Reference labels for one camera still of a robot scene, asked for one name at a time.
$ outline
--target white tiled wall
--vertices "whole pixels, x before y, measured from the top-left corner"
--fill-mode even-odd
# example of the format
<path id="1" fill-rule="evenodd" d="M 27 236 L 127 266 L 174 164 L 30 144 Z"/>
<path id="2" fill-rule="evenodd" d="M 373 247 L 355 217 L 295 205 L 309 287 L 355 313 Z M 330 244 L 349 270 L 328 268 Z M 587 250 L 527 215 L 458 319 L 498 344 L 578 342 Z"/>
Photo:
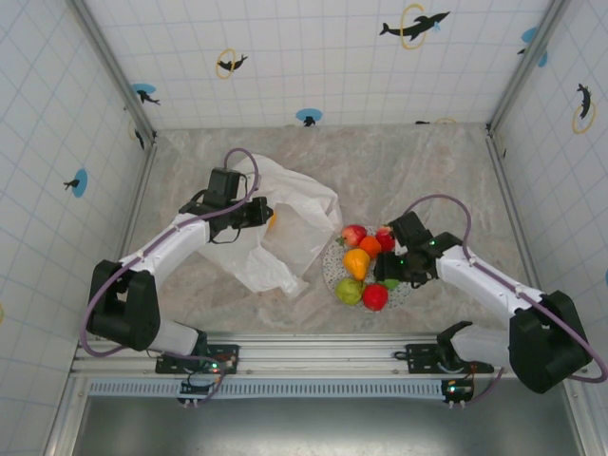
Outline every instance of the white tiled wall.
<path id="1" fill-rule="evenodd" d="M 608 359 L 608 2 L 577 0 L 502 130 L 508 177 L 547 291 L 570 294 Z M 596 118 L 573 117 L 588 86 Z M 608 410 L 608 387 L 594 388 Z"/>
<path id="2" fill-rule="evenodd" d="M 143 152 L 64 0 L 0 3 L 0 455 L 40 454 Z M 66 191 L 86 169 L 82 198 Z"/>
<path id="3" fill-rule="evenodd" d="M 129 80 L 157 89 L 161 106 L 144 108 L 163 129 L 301 124 L 306 107 L 323 112 L 318 124 L 487 122 L 549 0 L 87 3 Z M 407 50 L 379 33 L 412 3 L 449 16 Z M 405 26 L 420 14 L 412 7 Z M 248 59 L 222 80 L 227 48 Z"/>

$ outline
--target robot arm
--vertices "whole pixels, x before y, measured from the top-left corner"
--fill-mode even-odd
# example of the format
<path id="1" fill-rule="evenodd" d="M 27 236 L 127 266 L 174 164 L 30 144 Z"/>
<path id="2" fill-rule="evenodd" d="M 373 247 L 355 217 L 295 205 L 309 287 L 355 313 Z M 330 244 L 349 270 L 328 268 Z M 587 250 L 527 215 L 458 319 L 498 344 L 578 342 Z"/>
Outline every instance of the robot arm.
<path id="1" fill-rule="evenodd" d="M 110 284 L 92 310 L 86 329 L 136 351 L 205 355 L 204 332 L 161 318 L 157 291 L 190 254 L 213 241 L 220 231 L 260 226 L 273 215 L 265 198 L 253 198 L 236 210 L 227 210 L 238 202 L 242 178 L 247 179 L 236 171 L 214 169 L 208 188 L 188 201 L 171 224 L 140 251 L 118 262 L 99 263 L 93 271 L 89 300 L 123 265 L 140 260 Z M 223 214 L 200 218 L 218 212 Z"/>
<path id="2" fill-rule="evenodd" d="M 389 226 L 397 249 L 378 256 L 377 280 L 394 278 L 418 288 L 433 278 L 442 279 L 474 296 L 504 325 L 504 330 L 495 331 L 461 322 L 439 334 L 439 350 L 448 369 L 461 361 L 481 361 L 510 368 L 531 390 L 546 392 L 591 362 L 579 343 L 522 299 L 523 295 L 531 298 L 586 341 L 574 303 L 566 294 L 545 294 L 522 285 L 465 251 L 452 234 L 434 237 L 413 212 Z"/>

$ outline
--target orange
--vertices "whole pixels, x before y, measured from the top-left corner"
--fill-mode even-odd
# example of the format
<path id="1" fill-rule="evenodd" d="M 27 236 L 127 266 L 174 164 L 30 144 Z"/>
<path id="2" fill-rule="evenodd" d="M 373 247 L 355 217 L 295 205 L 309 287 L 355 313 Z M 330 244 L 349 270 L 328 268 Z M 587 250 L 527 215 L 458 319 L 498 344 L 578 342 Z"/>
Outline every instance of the orange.
<path id="1" fill-rule="evenodd" d="M 276 213 L 273 214 L 272 217 L 270 217 L 270 220 L 268 220 L 268 229 L 270 230 L 273 226 L 275 226 L 276 223 Z"/>
<path id="2" fill-rule="evenodd" d="M 365 236 L 359 242 L 359 248 L 365 250 L 371 259 L 376 259 L 378 254 L 382 252 L 382 245 L 380 245 L 380 242 L 374 236 Z"/>

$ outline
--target black cable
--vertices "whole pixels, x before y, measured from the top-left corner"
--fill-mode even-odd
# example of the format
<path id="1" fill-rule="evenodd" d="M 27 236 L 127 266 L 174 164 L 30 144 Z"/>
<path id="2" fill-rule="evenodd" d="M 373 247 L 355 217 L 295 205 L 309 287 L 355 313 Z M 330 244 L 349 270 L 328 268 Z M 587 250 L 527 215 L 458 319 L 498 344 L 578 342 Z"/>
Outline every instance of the black cable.
<path id="1" fill-rule="evenodd" d="M 237 242 L 238 237 L 240 236 L 240 228 L 238 228 L 237 236 L 232 240 L 223 240 L 222 242 L 217 242 L 216 240 L 211 239 L 210 242 L 212 244 L 220 245 L 220 244 L 232 244 L 233 242 Z"/>

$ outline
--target plastic bag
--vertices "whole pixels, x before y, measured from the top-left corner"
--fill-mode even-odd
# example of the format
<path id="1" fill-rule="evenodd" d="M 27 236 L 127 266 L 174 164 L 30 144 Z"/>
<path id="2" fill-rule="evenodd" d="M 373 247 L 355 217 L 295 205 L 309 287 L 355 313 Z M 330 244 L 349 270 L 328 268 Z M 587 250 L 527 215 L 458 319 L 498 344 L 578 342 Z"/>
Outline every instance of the plastic bag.
<path id="1" fill-rule="evenodd" d="M 280 288 L 289 298 L 301 294 L 308 284 L 301 276 L 313 264 L 328 241 L 342 228 L 342 214 L 335 192 L 316 180 L 254 155 L 260 182 L 254 197 L 266 197 L 276 214 L 275 224 L 243 229 L 238 240 L 228 244 L 205 244 L 199 252 L 221 269 L 234 275 L 252 292 Z M 249 159 L 235 170 L 254 181 Z M 215 241 L 237 236 L 236 230 L 219 233 Z"/>

